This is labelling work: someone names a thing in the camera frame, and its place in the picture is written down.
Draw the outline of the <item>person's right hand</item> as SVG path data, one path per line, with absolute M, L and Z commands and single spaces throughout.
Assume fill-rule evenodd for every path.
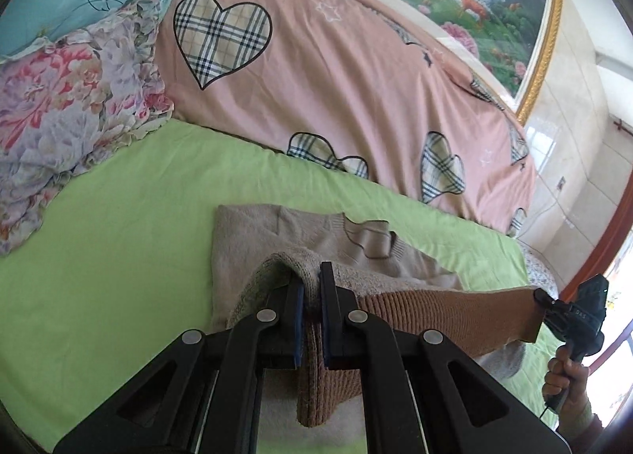
M 589 369 L 582 363 L 572 361 L 568 348 L 561 347 L 548 362 L 542 396 L 546 401 L 562 393 L 567 393 L 567 398 L 569 395 L 588 397 L 586 391 L 588 377 Z

